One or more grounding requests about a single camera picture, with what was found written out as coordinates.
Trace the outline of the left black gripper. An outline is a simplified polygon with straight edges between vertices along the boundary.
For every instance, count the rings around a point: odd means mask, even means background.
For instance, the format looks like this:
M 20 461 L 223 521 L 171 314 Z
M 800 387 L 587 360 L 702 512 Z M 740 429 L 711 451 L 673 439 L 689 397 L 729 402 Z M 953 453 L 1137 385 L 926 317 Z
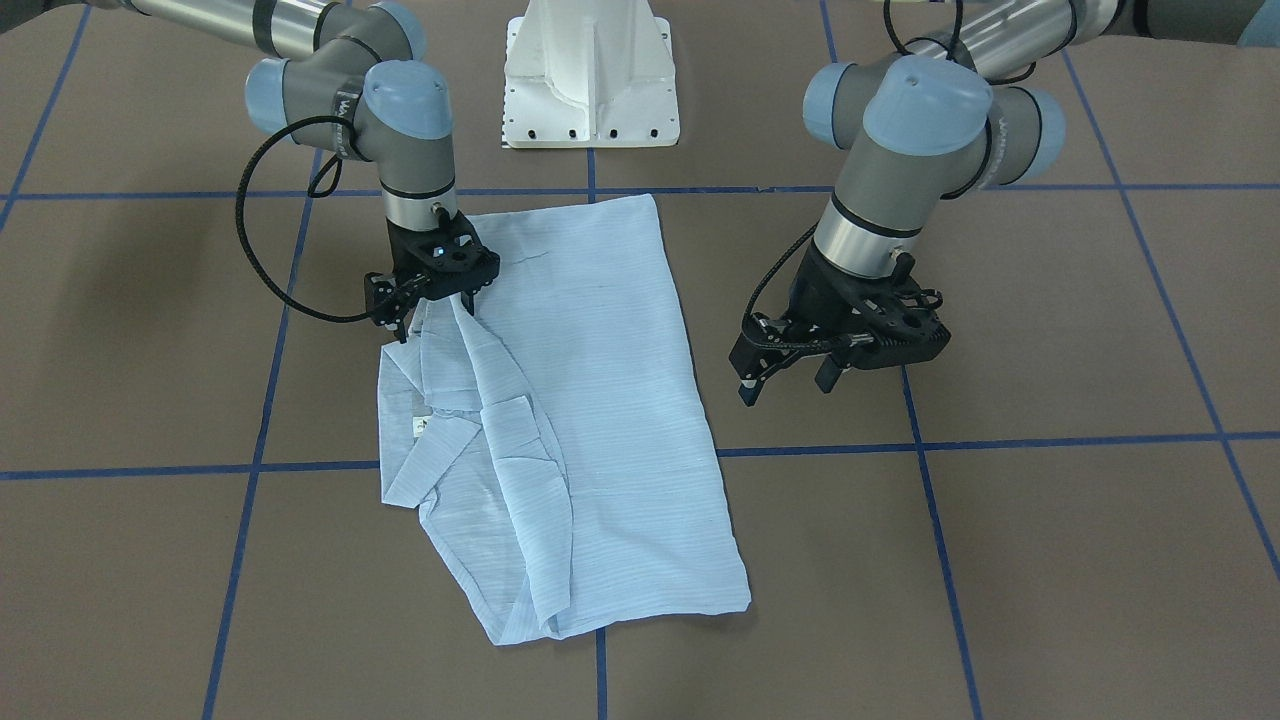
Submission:
M 788 291 L 785 340 L 794 343 L 836 341 L 868 334 L 872 342 L 833 347 L 815 373 L 815 387 L 832 392 L 846 368 L 873 370 L 937 357 L 951 340 L 937 315 L 938 291 L 911 277 L 915 258 L 901 252 L 887 277 L 867 279 L 845 273 L 810 246 Z M 787 363 L 748 363 L 737 369 L 739 397 L 754 407 L 765 383 Z

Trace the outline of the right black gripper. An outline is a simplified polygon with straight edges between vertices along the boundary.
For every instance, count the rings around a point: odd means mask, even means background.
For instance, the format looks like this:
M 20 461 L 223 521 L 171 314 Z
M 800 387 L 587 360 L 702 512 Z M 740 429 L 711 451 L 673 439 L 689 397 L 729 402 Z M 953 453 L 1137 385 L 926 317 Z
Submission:
M 462 309 L 475 315 L 476 296 L 500 272 L 500 256 L 488 249 L 466 215 L 454 215 L 442 227 L 410 231 L 388 223 L 396 288 L 412 299 L 439 300 L 460 295 Z M 397 343 L 406 343 L 412 307 L 401 307 L 392 323 Z

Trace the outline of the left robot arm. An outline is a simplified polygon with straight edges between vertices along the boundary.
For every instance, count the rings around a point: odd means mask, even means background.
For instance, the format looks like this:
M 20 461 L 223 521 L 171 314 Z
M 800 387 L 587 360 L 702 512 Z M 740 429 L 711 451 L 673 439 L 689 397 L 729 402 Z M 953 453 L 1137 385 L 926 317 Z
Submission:
M 997 1 L 901 40 L 860 65 L 815 73 L 808 132 L 847 154 L 777 318 L 746 306 L 730 352 L 742 402 L 804 357 L 819 389 L 849 370 L 928 363 L 950 342 L 937 290 L 914 278 L 913 249 L 934 208 L 1037 177 L 1062 150 L 1065 118 L 1021 86 L 1037 61 L 1106 35 L 1238 47 L 1277 46 L 1275 1 Z

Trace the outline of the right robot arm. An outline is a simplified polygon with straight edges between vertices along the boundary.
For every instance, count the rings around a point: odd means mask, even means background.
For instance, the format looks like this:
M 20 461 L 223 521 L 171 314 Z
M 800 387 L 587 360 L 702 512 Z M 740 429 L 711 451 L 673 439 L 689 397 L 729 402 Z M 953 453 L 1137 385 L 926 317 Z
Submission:
M 398 343 L 411 336 L 421 304 L 457 299 L 474 310 L 480 290 L 500 272 L 460 210 L 456 192 L 454 118 L 444 76 L 425 60 L 428 38 L 419 18 L 394 1 L 356 8 L 342 1 L 110 1 L 255 47 L 261 60 L 244 81 L 246 111 L 265 133 L 250 156 L 234 199 L 239 249 L 268 291 L 287 307 L 332 324 L 371 322 Z M 323 313 L 293 299 L 265 270 L 244 223 L 253 173 L 279 142 L 329 152 L 308 187 L 310 199 L 334 192 L 323 178 L 340 178 L 348 161 L 378 172 L 392 269 L 364 279 L 365 307 L 355 315 Z

